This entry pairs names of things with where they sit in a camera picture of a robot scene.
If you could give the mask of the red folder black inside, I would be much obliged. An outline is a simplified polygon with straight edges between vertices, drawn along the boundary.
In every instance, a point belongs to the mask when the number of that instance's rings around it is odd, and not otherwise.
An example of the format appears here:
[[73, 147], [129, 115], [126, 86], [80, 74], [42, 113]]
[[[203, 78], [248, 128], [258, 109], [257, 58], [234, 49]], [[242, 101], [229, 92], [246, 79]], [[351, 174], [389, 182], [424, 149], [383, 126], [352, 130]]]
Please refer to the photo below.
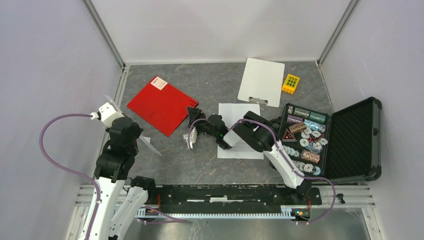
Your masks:
[[199, 102], [159, 76], [153, 77], [127, 107], [166, 137], [188, 116], [187, 108]]

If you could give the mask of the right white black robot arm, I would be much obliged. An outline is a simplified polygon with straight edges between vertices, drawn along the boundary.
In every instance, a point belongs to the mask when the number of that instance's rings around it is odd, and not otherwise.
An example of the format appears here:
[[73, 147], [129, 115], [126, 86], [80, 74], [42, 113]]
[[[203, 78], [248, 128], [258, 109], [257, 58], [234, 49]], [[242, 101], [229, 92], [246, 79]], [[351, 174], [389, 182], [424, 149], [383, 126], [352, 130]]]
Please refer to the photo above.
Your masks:
[[289, 199], [295, 204], [302, 204], [309, 198], [312, 182], [296, 167], [288, 153], [283, 149], [279, 136], [280, 122], [267, 120], [248, 111], [231, 127], [227, 127], [221, 115], [206, 117], [201, 109], [188, 107], [189, 133], [187, 147], [192, 149], [198, 135], [215, 138], [215, 143], [222, 150], [230, 150], [237, 143], [244, 142], [258, 153], [263, 153], [271, 165], [283, 178], [289, 188]]

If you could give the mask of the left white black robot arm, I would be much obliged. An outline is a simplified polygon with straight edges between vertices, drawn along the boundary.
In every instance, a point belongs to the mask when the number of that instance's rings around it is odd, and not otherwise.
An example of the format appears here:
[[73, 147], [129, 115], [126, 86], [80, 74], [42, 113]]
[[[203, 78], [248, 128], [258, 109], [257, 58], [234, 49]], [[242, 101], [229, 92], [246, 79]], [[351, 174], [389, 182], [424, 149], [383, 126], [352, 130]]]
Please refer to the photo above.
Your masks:
[[116, 208], [139, 152], [137, 139], [143, 130], [131, 118], [123, 116], [112, 120], [106, 131], [110, 139], [96, 161], [94, 181], [98, 187], [93, 191], [80, 240], [122, 240], [141, 206], [157, 198], [155, 180], [136, 176], [123, 203]]

